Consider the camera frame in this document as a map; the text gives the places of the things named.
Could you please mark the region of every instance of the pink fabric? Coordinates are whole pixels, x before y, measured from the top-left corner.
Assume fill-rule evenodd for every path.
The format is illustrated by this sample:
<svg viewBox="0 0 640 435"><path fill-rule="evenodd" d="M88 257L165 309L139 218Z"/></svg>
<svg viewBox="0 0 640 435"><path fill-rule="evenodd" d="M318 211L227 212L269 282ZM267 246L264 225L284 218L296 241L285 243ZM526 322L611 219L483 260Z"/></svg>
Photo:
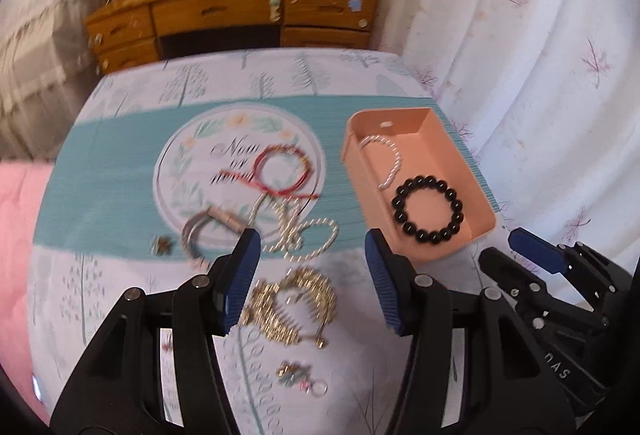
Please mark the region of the pink fabric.
<svg viewBox="0 0 640 435"><path fill-rule="evenodd" d="M44 163L0 163L0 364L47 424L49 415L31 382L26 291L33 231L52 169Z"/></svg>

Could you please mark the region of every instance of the storage box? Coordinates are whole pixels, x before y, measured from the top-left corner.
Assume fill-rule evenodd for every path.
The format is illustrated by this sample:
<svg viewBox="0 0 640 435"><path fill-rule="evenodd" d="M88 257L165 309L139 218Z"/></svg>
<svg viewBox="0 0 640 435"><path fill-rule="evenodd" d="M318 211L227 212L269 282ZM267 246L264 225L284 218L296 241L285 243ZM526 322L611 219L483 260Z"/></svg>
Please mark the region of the storage box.
<svg viewBox="0 0 640 435"><path fill-rule="evenodd" d="M378 134L391 139L402 156L400 171L385 190L379 190L378 186L394 165L393 152L388 146L373 142L360 147L363 138ZM450 255L495 227L491 203L431 108L355 113L347 121L342 163L367 226L381 229L391 249L406 256L414 265ZM465 219L451 240L438 245L418 243L414 237L404 234L401 224L395 221L391 199L396 195L396 188L417 175L446 180L449 187L458 192ZM433 189L413 192L406 200L406 211L418 229L427 231L446 227L452 213L444 194Z"/></svg>

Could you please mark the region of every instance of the red bracelet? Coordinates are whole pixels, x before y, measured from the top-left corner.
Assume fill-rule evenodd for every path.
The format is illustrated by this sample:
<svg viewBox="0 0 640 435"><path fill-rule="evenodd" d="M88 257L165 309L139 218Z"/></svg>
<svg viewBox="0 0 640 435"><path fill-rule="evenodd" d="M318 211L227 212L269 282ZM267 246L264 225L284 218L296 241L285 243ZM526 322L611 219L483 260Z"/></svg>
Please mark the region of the red bracelet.
<svg viewBox="0 0 640 435"><path fill-rule="evenodd" d="M286 153L289 155L296 155L300 158L300 162L305 169L304 173L300 176L300 178L290 187L284 188L282 190L276 190L270 188L267 184L262 181L262 165L266 161L267 157L274 153ZM303 195L293 195L293 192L297 189L301 188L302 185L309 178L309 175L312 173L313 169L311 166L311 161L306 154L296 146L290 144L276 144L272 146L268 146L265 148L258 157L255 158L254 168L251 171L250 176L247 178L246 174L233 172L229 170L220 170L220 173L223 175L234 176L239 179L244 184L251 186L252 188L259 189L262 192L265 192L271 196L295 196L295 198L318 198L317 195L311 194L303 194Z"/></svg>

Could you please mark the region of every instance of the tablecloth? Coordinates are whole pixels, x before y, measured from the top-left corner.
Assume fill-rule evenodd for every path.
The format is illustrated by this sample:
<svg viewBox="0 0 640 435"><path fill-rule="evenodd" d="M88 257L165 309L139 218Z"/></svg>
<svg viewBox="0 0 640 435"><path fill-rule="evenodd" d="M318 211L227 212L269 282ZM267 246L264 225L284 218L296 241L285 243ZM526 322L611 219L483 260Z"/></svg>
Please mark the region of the tablecloth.
<svg viewBox="0 0 640 435"><path fill-rule="evenodd" d="M321 351L308 342L284 347L267 341L251 325L214 338L234 414L243 434L383 431L410 340L386 328L364 260L366 226L339 151L347 116L390 106L434 108L497 211L463 142L394 54L240 50L105 77L63 146L34 239L28 319L46 408L54 408L83 349L125 289L170 290L205 270L186 261L179 248L166 258L154 256L154 235L177 240L190 213L210 200L246 215L258 193L229 184L219 170L246 170L258 142L280 140L298 144L315 166L308 183L321 197L306 202L303 214L340 224L334 245L310 262L331 280L337 319L327 326L328 346ZM265 176L286 185L276 180L282 167ZM208 227L200 243L209 259L228 253L231 233ZM268 211L258 216L257 228L265 243L277 234ZM317 229L305 233L305 249L326 238L327 231ZM507 233L498 216L493 232L420 270L449 288L478 293L490 284L479 272L478 254L489 245L510 253ZM278 253L263 255L254 281L277 281L290 267ZM311 329L304 311L291 313ZM180 423L172 338L169 331L161 337L165 414ZM279 385L275 371L285 359L311 365L312 378L327 382L327 394L314 398Z"/></svg>

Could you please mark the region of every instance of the curtain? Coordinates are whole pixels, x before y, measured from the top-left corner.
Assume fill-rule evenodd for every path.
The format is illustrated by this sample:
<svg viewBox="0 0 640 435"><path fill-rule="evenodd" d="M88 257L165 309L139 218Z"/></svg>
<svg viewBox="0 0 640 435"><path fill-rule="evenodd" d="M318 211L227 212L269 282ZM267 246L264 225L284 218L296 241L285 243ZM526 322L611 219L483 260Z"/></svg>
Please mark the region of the curtain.
<svg viewBox="0 0 640 435"><path fill-rule="evenodd" d="M633 272L640 0L381 0L377 24L374 46L438 101L506 227L583 241Z"/></svg>

